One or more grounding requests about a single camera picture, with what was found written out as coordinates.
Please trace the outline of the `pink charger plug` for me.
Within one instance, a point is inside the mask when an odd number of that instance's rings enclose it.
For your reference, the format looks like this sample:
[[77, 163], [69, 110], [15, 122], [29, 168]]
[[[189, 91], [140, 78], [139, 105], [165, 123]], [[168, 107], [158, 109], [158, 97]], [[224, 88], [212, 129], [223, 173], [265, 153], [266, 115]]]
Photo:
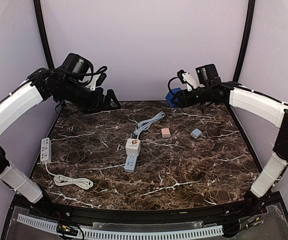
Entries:
[[170, 138], [171, 137], [171, 132], [169, 128], [162, 128], [161, 129], [161, 136], [162, 138]]

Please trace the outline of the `light blue power strip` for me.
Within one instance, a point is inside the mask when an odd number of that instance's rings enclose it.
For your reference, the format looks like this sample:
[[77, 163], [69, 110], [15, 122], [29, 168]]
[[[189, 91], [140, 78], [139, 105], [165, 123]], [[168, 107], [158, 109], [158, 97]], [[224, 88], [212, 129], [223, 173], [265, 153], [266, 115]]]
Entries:
[[133, 132], [136, 138], [128, 138], [125, 144], [125, 152], [126, 152], [126, 160], [124, 164], [125, 172], [127, 173], [135, 172], [137, 158], [139, 157], [141, 151], [141, 140], [140, 140], [141, 133], [147, 131], [152, 126], [152, 124], [160, 121], [164, 117], [165, 113], [161, 111], [154, 117], [143, 120], [137, 124], [137, 128]]

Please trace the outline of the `left black corner post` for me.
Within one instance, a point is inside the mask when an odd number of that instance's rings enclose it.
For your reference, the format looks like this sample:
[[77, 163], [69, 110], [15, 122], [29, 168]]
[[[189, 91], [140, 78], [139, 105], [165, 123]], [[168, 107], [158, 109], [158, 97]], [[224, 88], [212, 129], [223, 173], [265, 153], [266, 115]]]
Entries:
[[44, 15], [43, 15], [43, 10], [42, 10], [42, 2], [40, 0], [33, 0], [33, 5], [34, 5], [35, 18], [37, 22], [38, 32], [39, 32], [45, 60], [46, 60], [48, 68], [53, 69], [54, 61], [52, 58], [52, 53], [51, 53], [51, 49], [50, 49], [50, 45], [48, 41]]

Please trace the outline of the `black corner post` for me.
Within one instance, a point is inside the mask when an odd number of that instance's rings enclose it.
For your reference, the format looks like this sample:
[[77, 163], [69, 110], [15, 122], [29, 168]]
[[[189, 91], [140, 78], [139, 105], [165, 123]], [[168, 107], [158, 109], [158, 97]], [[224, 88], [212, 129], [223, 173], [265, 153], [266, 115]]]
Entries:
[[34, 5], [35, 18], [37, 22], [38, 32], [39, 32], [45, 60], [46, 60], [48, 68], [53, 69], [54, 61], [52, 58], [52, 53], [51, 53], [51, 49], [50, 49], [50, 45], [48, 41], [44, 15], [43, 15], [43, 10], [42, 10], [42, 2], [40, 0], [33, 0], [33, 5]]
[[245, 56], [246, 56], [246, 53], [247, 53], [247, 47], [248, 47], [249, 38], [250, 38], [250, 35], [251, 35], [251, 29], [252, 29], [255, 5], [256, 5], [256, 1], [255, 0], [249, 0], [248, 1], [247, 11], [246, 11], [246, 18], [245, 18], [245, 24], [244, 24], [244, 30], [243, 30], [243, 35], [242, 35], [241, 45], [240, 45], [240, 50], [239, 50], [239, 54], [238, 54], [238, 58], [237, 58], [237, 62], [236, 62], [234, 75], [233, 75], [233, 78], [232, 78], [232, 81], [236, 82], [236, 83], [239, 82], [239, 79], [240, 79], [240, 76], [241, 76], [241, 72], [242, 72], [242, 68], [243, 68], [243, 64], [244, 64], [244, 60], [245, 60]]

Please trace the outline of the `right black corner post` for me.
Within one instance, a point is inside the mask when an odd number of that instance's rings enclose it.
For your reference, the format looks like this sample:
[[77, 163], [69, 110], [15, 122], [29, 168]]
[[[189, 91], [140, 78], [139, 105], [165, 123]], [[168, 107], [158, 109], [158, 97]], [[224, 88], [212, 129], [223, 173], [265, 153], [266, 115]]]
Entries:
[[236, 83], [239, 82], [239, 79], [240, 79], [240, 76], [241, 76], [241, 72], [242, 72], [242, 68], [243, 68], [243, 64], [244, 64], [244, 60], [245, 60], [245, 56], [246, 56], [246, 53], [247, 53], [247, 47], [248, 47], [249, 38], [250, 38], [250, 35], [251, 35], [251, 29], [252, 29], [255, 5], [256, 5], [256, 1], [255, 0], [249, 0], [248, 1], [247, 11], [246, 11], [246, 18], [245, 18], [245, 24], [244, 24], [244, 30], [243, 30], [243, 35], [242, 35], [241, 45], [240, 45], [240, 50], [239, 50], [239, 54], [238, 54], [238, 58], [237, 58], [237, 62], [236, 62], [234, 75], [233, 75], [233, 78], [232, 78], [232, 81], [236, 82]]

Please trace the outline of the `white cube socket adapter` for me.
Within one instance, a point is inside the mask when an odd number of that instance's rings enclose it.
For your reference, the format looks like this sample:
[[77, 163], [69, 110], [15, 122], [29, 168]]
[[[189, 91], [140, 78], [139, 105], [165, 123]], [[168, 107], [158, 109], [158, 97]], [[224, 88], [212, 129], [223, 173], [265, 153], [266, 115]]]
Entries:
[[128, 138], [125, 144], [127, 156], [138, 157], [141, 151], [141, 141], [135, 138]]

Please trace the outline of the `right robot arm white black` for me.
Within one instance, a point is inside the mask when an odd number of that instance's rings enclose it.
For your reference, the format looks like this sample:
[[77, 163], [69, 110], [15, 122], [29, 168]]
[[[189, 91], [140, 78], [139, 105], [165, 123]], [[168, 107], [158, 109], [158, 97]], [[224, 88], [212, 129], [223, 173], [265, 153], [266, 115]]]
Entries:
[[172, 108], [227, 104], [252, 113], [279, 129], [271, 157], [249, 190], [252, 197], [262, 198], [288, 168], [288, 103], [234, 81], [223, 82], [213, 63], [195, 70], [197, 80], [183, 69], [172, 78], [186, 86], [185, 89], [168, 88], [165, 99]]

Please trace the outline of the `light blue charger plug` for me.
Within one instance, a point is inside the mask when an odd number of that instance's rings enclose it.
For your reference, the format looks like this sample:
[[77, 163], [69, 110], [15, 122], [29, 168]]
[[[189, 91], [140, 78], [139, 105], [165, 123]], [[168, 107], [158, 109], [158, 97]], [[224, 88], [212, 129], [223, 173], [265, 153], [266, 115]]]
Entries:
[[202, 131], [199, 130], [198, 128], [195, 128], [190, 135], [194, 138], [194, 139], [198, 139], [201, 135], [202, 135]]

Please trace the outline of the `blue cube socket adapter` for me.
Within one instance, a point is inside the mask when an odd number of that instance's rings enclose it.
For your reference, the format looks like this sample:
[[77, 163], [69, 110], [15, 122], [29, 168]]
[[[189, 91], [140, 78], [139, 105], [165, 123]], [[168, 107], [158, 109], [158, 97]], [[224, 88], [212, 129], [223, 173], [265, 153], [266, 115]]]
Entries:
[[[171, 89], [174, 94], [181, 91], [182, 89], [180, 87]], [[177, 104], [179, 103], [179, 99], [175, 97], [170, 91], [167, 93], [165, 97], [167, 103], [170, 105], [171, 108], [176, 108]]]

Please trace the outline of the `small circuit board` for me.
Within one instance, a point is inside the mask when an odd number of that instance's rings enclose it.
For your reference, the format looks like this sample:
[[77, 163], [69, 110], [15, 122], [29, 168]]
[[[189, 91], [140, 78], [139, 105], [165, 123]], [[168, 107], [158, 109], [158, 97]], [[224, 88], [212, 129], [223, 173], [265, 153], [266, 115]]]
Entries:
[[246, 219], [246, 220], [244, 221], [244, 226], [245, 226], [246, 228], [248, 228], [248, 227], [254, 225], [255, 223], [257, 223], [257, 222], [259, 222], [259, 221], [261, 221], [261, 220], [262, 220], [262, 217], [261, 217], [261, 216], [252, 216], [252, 217], [250, 217], [250, 218], [248, 218], [248, 219]]
[[78, 235], [78, 230], [74, 229], [71, 226], [64, 225], [64, 224], [58, 224], [56, 227], [56, 232], [58, 234], [62, 234], [65, 236], [73, 236], [76, 237]]

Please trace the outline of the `small circuit board left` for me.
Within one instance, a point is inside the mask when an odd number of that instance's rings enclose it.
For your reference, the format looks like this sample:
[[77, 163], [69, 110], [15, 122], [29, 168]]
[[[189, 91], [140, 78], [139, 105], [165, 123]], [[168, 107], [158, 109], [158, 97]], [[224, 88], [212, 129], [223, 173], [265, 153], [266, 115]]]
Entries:
[[62, 234], [65, 236], [73, 236], [76, 237], [78, 235], [78, 230], [74, 229], [71, 226], [64, 225], [64, 224], [58, 224], [56, 227], [56, 232], [58, 234]]

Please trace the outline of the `small circuit board right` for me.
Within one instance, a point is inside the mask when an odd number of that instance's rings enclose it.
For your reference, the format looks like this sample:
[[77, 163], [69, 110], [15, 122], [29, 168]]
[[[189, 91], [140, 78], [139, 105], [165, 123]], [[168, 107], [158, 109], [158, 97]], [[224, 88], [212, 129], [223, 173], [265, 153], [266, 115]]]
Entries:
[[244, 221], [244, 226], [245, 226], [246, 228], [248, 228], [248, 227], [254, 225], [255, 223], [257, 223], [257, 222], [259, 222], [259, 221], [261, 221], [261, 220], [262, 220], [262, 217], [261, 217], [261, 216], [252, 216], [252, 217], [250, 217], [250, 218], [248, 218], [248, 219], [246, 219], [246, 220]]

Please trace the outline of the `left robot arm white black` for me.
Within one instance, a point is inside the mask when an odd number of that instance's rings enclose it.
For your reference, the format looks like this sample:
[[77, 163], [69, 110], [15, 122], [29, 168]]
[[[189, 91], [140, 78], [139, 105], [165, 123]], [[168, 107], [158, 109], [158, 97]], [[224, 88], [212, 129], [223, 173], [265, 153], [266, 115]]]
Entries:
[[[0, 137], [30, 109], [53, 98], [73, 103], [87, 113], [118, 110], [114, 90], [104, 93], [101, 84], [107, 77], [106, 66], [94, 70], [93, 64], [76, 53], [69, 53], [61, 66], [40, 68], [0, 101]], [[6, 158], [0, 146], [0, 180], [32, 204], [49, 199], [40, 186]]]

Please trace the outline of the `black front rail frame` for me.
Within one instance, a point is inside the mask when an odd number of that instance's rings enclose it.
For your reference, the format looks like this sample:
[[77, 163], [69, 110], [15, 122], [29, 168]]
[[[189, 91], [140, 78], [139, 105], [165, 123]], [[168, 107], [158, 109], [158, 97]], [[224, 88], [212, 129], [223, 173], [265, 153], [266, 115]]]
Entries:
[[[172, 224], [185, 227], [187, 224], [201, 223], [222, 225], [224, 237], [248, 236], [253, 240], [288, 240], [288, 211], [279, 192], [271, 192], [261, 204], [252, 207], [243, 200], [226, 204], [170, 210], [109, 210], [52, 203], [51, 219], [60, 218], [64, 223], [92, 227], [96, 224], [118, 226], [170, 227]], [[245, 227], [245, 220], [261, 216], [259, 222]]]

